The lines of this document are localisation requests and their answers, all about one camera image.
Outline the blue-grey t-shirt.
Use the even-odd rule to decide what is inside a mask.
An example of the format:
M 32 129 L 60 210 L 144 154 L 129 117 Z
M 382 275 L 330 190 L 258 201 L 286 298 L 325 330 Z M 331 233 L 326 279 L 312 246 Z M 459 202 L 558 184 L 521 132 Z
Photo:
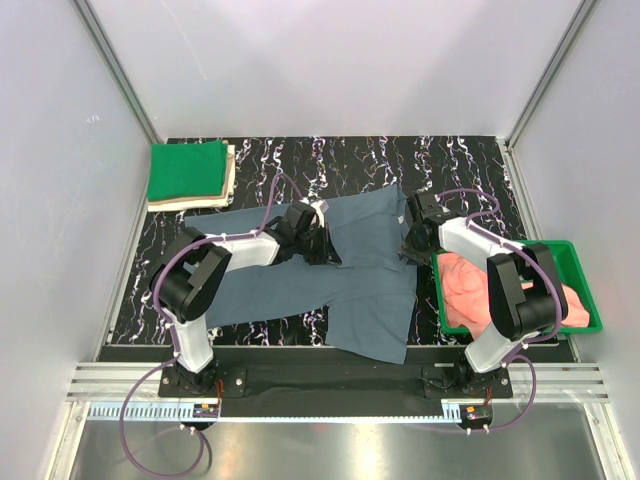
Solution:
M 210 327 L 328 309 L 329 345 L 401 364 L 416 301 L 417 269 L 399 256 L 406 197 L 395 185 L 328 200 L 325 213 L 338 265 L 299 255 L 276 266 L 225 274 L 206 314 Z

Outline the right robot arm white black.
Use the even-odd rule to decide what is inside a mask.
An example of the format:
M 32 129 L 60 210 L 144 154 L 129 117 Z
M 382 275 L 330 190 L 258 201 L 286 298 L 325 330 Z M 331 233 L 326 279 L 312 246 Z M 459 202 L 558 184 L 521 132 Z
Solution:
M 460 255 L 488 277 L 491 323 L 465 349 L 466 364 L 454 371 L 454 384 L 476 396 L 490 383 L 489 372 L 506 366 L 531 342 L 554 336 L 568 315 L 568 303 L 553 254 L 545 244 L 523 244 L 491 233 L 421 192 L 407 200 L 409 231 L 400 255 L 417 265 L 444 250 Z

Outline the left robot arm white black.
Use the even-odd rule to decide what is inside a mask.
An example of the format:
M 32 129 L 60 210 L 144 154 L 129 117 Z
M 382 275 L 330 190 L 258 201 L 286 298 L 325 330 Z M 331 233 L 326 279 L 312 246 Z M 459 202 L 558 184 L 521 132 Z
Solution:
M 205 235 L 188 227 L 159 261 L 150 280 L 154 308 L 168 321 L 181 384 L 196 396 L 215 386 L 205 313 L 228 272 L 278 265 L 298 255 L 309 265 L 340 265 L 325 219 L 325 201 L 291 203 L 241 234 Z

